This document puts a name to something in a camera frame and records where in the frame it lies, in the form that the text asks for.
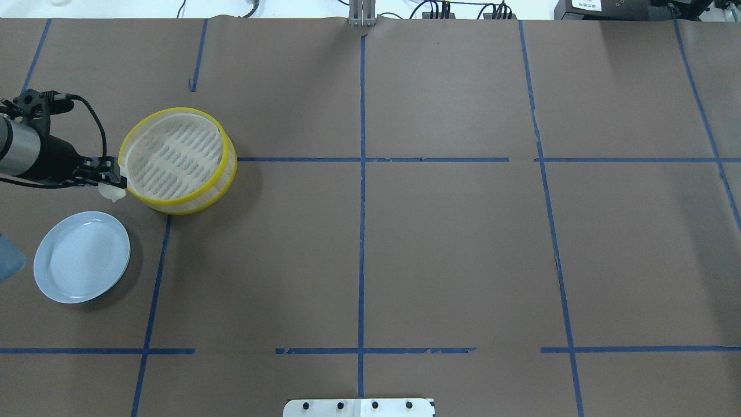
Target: white plate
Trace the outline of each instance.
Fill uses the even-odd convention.
[[[60,303],[82,303],[108,291],[126,270],[131,246],[115,217],[85,211],[62,220],[33,260],[36,285]]]

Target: blue tape line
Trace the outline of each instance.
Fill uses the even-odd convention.
[[[353,157],[239,157],[240,162],[362,162],[362,158]],[[471,157],[471,158],[428,158],[428,157],[391,157],[365,158],[365,162],[510,162],[506,157]]]
[[[545,193],[545,207],[548,211],[548,224],[551,228],[551,241],[554,248],[554,257],[556,259],[556,273],[558,275],[559,286],[561,289],[561,307],[563,310],[563,321],[566,328],[566,341],[569,347],[574,347],[574,337],[571,334],[571,319],[568,314],[568,302],[566,300],[566,285],[563,281],[563,269],[561,267],[561,254],[559,253],[558,238],[556,236],[556,223],[554,221],[553,206],[551,205],[551,192],[548,189],[548,175],[545,171],[545,162],[543,154],[543,145],[540,139],[540,129],[535,117],[535,95],[533,93],[533,81],[530,74],[530,62],[528,61],[528,49],[525,44],[525,28],[522,26],[522,20],[519,24],[519,40],[522,44],[522,61],[525,64],[525,78],[528,83],[528,95],[530,97],[530,110],[533,117],[533,130],[535,131],[536,144],[538,147],[538,159],[540,164],[540,177],[543,182],[543,192]],[[576,368],[576,355],[569,353],[571,361],[571,377],[574,380],[574,396],[576,397],[576,411],[579,417],[584,417],[584,406],[582,404],[582,389],[579,384],[579,371]]]
[[[291,347],[276,349],[276,355],[357,355],[356,347]]]
[[[152,340],[152,329],[154,328],[154,317],[157,311],[157,300],[159,298],[159,288],[162,284],[162,271],[165,268],[165,255],[167,254],[167,244],[170,241],[170,227],[173,223],[173,216],[167,216],[165,223],[165,235],[162,238],[162,250],[159,253],[159,265],[157,266],[157,278],[154,281],[154,291],[152,294],[152,304],[149,308],[149,320],[147,321],[147,332],[144,335],[144,352],[142,353],[142,362],[139,364],[139,377],[136,380],[136,391],[134,391],[134,402],[131,409],[131,417],[136,417],[139,411],[139,399],[142,397],[142,385],[144,383],[144,371],[147,369],[147,351]]]
[[[509,162],[509,158],[497,157],[461,157],[461,158],[430,158],[430,157],[391,157],[391,158],[368,158],[368,162]]]
[[[149,349],[148,355],[195,355],[195,349],[158,348]]]
[[[149,343],[152,339],[152,329],[154,328],[154,316],[157,311],[157,300],[159,298],[159,288],[162,284],[162,272],[165,269],[165,255],[167,254],[167,244],[170,242],[170,227],[173,224],[173,216],[167,216],[165,223],[165,236],[162,238],[162,250],[159,253],[159,264],[157,266],[157,278],[154,280],[154,292],[152,294],[152,304],[149,308],[149,320],[147,321],[147,332],[144,335],[144,348],[149,349]]]
[[[685,65],[685,71],[687,71],[687,78],[689,79],[690,87],[692,87],[692,94],[694,95],[695,102],[697,103],[697,110],[700,111],[700,117],[702,118],[702,124],[705,126],[705,132],[708,135],[710,147],[713,149],[713,155],[715,156],[715,160],[718,165],[720,178],[723,181],[725,194],[728,196],[728,201],[731,203],[731,211],[734,213],[734,218],[736,219],[736,227],[739,229],[739,232],[741,232],[741,217],[739,216],[738,207],[736,207],[736,199],[734,199],[734,193],[731,191],[731,186],[728,184],[728,177],[725,175],[725,169],[723,168],[723,163],[720,159],[720,153],[718,152],[718,147],[716,146],[715,139],[713,138],[713,132],[710,129],[710,123],[708,123],[708,117],[705,115],[705,108],[702,106],[702,101],[700,101],[700,94],[697,93],[697,86],[695,85],[694,77],[692,76],[692,70],[690,69],[689,61],[687,60],[687,54],[685,53],[685,45],[684,42],[682,42],[682,34],[679,31],[679,22],[676,19],[674,20],[674,33],[677,35],[679,53],[682,55],[682,62]]]
[[[358,397],[363,398],[365,347],[365,37],[360,37],[360,242],[358,271]]]
[[[47,19],[47,22],[44,25],[44,31],[41,32],[41,38],[39,39],[39,45],[36,47],[36,53],[33,54],[33,60],[31,61],[30,68],[28,68],[28,74],[26,74],[26,79],[25,81],[23,81],[23,88],[21,89],[21,94],[23,94],[23,92],[28,89],[28,83],[31,82],[31,76],[33,75],[33,70],[36,68],[36,63],[39,61],[39,55],[41,55],[41,49],[44,47],[44,41],[46,41],[46,35],[47,33],[49,33],[49,26],[51,26],[51,19]]]
[[[0,354],[20,355],[141,355],[143,349],[127,348],[86,348],[86,347],[4,347]]]
[[[661,163],[704,163],[716,162],[715,158],[543,158],[544,162],[661,162]],[[729,162],[741,162],[741,158],[729,158]]]
[[[542,347],[541,353],[741,352],[741,346],[587,346]]]
[[[292,158],[292,157],[240,157],[240,162],[360,162],[360,158],[323,157],[323,158]]]
[[[466,355],[476,351],[475,347],[364,347],[363,355],[420,355],[425,353],[443,355]],[[276,355],[357,355],[355,347],[291,347],[276,349]]]
[[[195,355],[195,349],[127,347],[2,347],[0,355]]]
[[[148,355],[142,355],[142,361],[139,362],[139,376],[136,378],[136,390],[134,391],[134,404],[131,407],[131,417],[139,414],[139,399],[142,397],[142,386],[144,383],[144,370],[147,369]]]
[[[193,72],[193,80],[188,80],[190,92],[194,93],[198,87],[198,74],[201,71],[201,58],[203,58],[203,45],[206,43],[206,29],[208,29],[208,19],[203,19],[203,28],[201,29],[201,44],[198,46],[198,59],[196,60],[196,70]]]
[[[423,353],[443,355],[466,355],[475,347],[366,347],[366,355],[420,355]]]

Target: label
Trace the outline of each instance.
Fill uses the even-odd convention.
[[[602,0],[571,0],[571,5],[577,9],[602,11]]]

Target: yellow steamer basket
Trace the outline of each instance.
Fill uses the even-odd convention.
[[[119,152],[128,191],[152,209],[190,214],[214,204],[236,173],[224,128],[195,108],[168,108],[131,129]]]

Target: blue object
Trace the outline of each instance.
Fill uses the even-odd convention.
[[[26,266],[26,257],[0,234],[0,283]]]

